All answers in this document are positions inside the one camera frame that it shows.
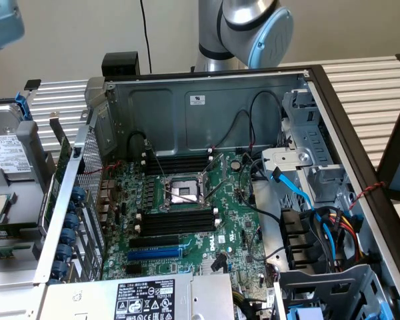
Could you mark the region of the RAM slot with white latches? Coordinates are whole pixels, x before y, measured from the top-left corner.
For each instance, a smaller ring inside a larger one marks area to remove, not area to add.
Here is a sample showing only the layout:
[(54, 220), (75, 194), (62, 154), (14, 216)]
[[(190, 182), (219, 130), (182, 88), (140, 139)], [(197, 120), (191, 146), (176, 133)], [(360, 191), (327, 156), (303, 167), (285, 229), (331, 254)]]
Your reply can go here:
[(208, 161), (211, 155), (206, 153), (206, 154), (158, 156), (154, 155), (152, 150), (141, 152), (142, 159), (155, 159), (156, 157), (160, 161)]
[(216, 230), (213, 217), (145, 220), (135, 224), (134, 230), (142, 237), (180, 235), (211, 232)]
[(202, 164), (202, 165), (171, 165), (162, 167), (165, 172), (177, 171), (177, 170), (180, 170), (182, 172), (188, 172), (188, 171), (194, 172), (194, 171), (202, 171), (208, 164), (209, 161), (207, 164)]
[[(135, 218), (135, 223), (136, 224), (142, 225), (145, 222), (145, 221), (142, 221), (142, 216), (144, 214), (140, 214), (140, 216)], [(215, 217), (213, 219), (211, 219), (211, 218), (203, 218), (203, 219), (195, 219), (195, 218), (188, 218), (188, 219), (160, 219), (158, 221), (179, 221), (179, 220), (191, 220), (191, 219), (194, 219), (194, 220), (215, 220), (215, 218), (216, 218), (216, 215), (215, 215)]]

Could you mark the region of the silver CPU chip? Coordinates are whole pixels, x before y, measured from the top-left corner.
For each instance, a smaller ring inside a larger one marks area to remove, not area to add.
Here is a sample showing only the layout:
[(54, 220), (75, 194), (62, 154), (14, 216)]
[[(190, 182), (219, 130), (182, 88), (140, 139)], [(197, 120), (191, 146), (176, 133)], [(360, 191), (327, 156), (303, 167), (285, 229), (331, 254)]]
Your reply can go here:
[(4, 221), (6, 210), (10, 206), (12, 194), (0, 195), (0, 223)]

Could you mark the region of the grey parts rack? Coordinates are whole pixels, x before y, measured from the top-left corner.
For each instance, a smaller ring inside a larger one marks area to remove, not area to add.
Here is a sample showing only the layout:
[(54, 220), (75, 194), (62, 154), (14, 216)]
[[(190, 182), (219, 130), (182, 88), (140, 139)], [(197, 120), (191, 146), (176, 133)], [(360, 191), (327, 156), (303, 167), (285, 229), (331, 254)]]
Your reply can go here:
[[(15, 103), (12, 99), (2, 102)], [(12, 194), (0, 227), (18, 225), (22, 228), (37, 228), (38, 235), (28, 239), (0, 239), (0, 247), (12, 247), (14, 258), (0, 259), (0, 271), (32, 269), (36, 266), (41, 252), (39, 216), (55, 165), (52, 156), (41, 144), (39, 128), (34, 120), (22, 121), (16, 131), (18, 140), (25, 148), (31, 164), (32, 180), (9, 181), (0, 170), (0, 195)]]

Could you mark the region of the long black expansion slot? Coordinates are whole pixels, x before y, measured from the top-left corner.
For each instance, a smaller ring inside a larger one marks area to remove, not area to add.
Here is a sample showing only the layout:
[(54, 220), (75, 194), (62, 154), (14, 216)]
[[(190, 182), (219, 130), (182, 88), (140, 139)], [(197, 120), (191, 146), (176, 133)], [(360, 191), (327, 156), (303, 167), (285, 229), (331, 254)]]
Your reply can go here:
[(164, 235), (158, 237), (137, 237), (129, 240), (131, 249), (178, 246), (178, 235)]

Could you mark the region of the long blue expansion slot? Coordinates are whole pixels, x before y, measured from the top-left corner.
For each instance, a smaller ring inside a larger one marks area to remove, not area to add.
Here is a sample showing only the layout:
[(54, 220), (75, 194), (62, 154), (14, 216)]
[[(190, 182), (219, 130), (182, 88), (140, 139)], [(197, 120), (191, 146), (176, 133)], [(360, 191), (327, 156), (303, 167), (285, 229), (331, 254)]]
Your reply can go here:
[(129, 251), (127, 253), (128, 261), (152, 260), (152, 259), (170, 259), (178, 258), (182, 255), (182, 248), (179, 247), (160, 247), (156, 249), (142, 249)]

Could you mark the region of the black box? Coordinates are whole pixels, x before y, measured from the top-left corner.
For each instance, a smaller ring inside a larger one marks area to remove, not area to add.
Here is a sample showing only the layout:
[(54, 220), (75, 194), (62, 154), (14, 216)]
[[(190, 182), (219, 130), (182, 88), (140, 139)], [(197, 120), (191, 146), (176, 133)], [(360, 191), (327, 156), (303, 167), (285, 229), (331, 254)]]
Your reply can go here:
[(138, 52), (106, 53), (101, 70), (104, 77), (140, 75)]

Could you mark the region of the metal CPU socket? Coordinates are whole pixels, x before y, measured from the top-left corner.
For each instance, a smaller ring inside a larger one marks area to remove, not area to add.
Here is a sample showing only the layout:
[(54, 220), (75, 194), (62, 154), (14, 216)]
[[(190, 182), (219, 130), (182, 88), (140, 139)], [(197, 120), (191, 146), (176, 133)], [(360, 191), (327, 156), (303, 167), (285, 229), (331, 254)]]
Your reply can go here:
[[(171, 195), (164, 193), (163, 189), (198, 200), (200, 203), (172, 203)], [(209, 178), (206, 173), (169, 175), (166, 179), (161, 178), (160, 190), (162, 195), (158, 206), (160, 211), (201, 210), (211, 206), (206, 198), (209, 190)]]

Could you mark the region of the silver chipset heatsink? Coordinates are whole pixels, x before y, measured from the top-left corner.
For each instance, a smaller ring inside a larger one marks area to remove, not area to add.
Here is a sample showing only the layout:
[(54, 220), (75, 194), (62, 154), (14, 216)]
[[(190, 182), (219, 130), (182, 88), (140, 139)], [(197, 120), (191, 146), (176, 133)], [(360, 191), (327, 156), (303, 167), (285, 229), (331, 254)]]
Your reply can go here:
[(213, 272), (211, 269), (211, 264), (214, 262), (214, 259), (206, 259), (201, 263), (201, 275), (219, 275), (225, 274), (222, 269), (218, 272)]

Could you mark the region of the silver labelled power supply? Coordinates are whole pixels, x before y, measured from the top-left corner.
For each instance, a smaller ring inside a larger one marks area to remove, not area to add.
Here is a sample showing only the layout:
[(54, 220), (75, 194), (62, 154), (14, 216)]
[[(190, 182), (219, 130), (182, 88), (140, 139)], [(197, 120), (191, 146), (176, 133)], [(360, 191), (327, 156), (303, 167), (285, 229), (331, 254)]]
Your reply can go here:
[(52, 285), (39, 320), (234, 320), (227, 274)]

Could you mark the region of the open grey PC case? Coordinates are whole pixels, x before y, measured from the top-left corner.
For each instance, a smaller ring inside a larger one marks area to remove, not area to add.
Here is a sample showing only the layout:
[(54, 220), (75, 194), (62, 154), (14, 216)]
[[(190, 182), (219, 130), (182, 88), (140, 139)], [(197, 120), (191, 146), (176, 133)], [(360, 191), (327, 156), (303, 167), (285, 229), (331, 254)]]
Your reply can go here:
[(400, 320), (396, 159), (318, 66), (0, 99), (0, 320)]

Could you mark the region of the grey metal disk bay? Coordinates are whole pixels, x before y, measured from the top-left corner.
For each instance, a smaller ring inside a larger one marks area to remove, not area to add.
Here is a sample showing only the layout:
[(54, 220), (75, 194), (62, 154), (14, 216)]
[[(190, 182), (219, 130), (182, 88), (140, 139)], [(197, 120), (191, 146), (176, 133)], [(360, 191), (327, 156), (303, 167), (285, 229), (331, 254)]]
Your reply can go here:
[(347, 210), (352, 200), (350, 180), (313, 94), (292, 90), (284, 94), (282, 105), (285, 144), (262, 152), (266, 172), (279, 168), (314, 207)]

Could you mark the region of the blue plastic piece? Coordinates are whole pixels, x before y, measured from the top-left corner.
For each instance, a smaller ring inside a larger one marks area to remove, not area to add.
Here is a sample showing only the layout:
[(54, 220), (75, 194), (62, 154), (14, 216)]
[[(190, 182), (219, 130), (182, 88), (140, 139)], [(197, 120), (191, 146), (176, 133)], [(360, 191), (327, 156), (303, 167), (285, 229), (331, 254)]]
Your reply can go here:
[(287, 320), (324, 320), (324, 317), (319, 307), (294, 307), (289, 309)]

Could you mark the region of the blue-grey metal disk bay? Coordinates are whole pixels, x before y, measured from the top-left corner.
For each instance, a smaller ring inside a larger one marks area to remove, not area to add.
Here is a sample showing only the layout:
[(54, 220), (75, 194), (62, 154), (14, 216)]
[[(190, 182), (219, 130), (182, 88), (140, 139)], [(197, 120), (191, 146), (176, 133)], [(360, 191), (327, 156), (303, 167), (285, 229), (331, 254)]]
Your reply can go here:
[(319, 307), (324, 320), (396, 320), (372, 268), (357, 265), (340, 273), (286, 271), (274, 283), (276, 320), (290, 308)]

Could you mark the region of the blue plastic disk rail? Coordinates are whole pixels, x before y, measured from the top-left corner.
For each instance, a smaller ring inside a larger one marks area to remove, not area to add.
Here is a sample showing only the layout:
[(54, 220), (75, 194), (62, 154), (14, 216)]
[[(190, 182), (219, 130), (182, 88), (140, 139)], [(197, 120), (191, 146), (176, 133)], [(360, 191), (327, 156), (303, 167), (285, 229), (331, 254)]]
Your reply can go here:
[(32, 121), (33, 118), (29, 109), (29, 104), (27, 102), (27, 99), (19, 91), (15, 96), (15, 102), (20, 107), (24, 120)]

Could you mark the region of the black plastic bracket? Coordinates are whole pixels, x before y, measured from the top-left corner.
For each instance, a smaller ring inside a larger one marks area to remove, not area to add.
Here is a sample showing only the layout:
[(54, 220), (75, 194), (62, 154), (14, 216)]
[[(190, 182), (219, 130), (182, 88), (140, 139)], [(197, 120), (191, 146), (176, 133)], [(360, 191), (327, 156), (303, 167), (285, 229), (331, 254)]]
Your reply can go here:
[(281, 211), (280, 230), (290, 270), (310, 275), (326, 271), (325, 256), (309, 228), (308, 216), (285, 208)]

